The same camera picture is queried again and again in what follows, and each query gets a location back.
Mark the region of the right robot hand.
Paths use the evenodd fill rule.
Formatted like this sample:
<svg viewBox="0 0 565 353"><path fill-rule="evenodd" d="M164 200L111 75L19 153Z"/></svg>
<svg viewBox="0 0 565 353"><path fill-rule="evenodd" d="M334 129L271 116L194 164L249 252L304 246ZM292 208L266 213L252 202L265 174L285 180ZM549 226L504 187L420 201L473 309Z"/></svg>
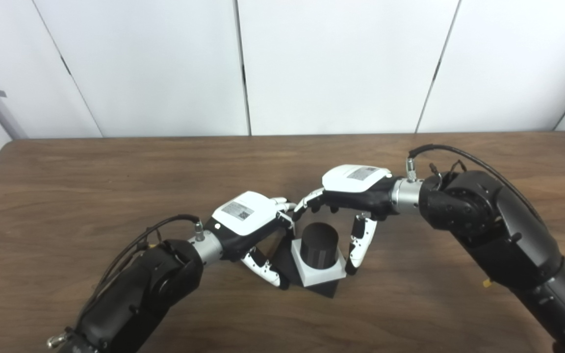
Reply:
<svg viewBox="0 0 565 353"><path fill-rule="evenodd" d="M308 209L313 212L327 206L333 213L340 209L359 211L355 215L345 271L356 275L374 239L377 224L397 215L392 192L399 177L386 168L340 165L326 172L318 188L303 197L292 213L298 221Z"/></svg>

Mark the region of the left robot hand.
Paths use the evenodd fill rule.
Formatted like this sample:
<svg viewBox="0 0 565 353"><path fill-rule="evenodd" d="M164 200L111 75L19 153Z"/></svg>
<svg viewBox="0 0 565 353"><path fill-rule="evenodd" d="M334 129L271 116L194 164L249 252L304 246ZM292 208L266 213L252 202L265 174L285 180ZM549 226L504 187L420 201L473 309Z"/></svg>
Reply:
<svg viewBox="0 0 565 353"><path fill-rule="evenodd" d="M287 212L295 207L284 197L268 198L253 191L231 199L213 212L204 225L204 240L196 242L202 261L241 261L267 283L287 290L289 279L258 249L258 243L280 228L293 238L295 223Z"/></svg>

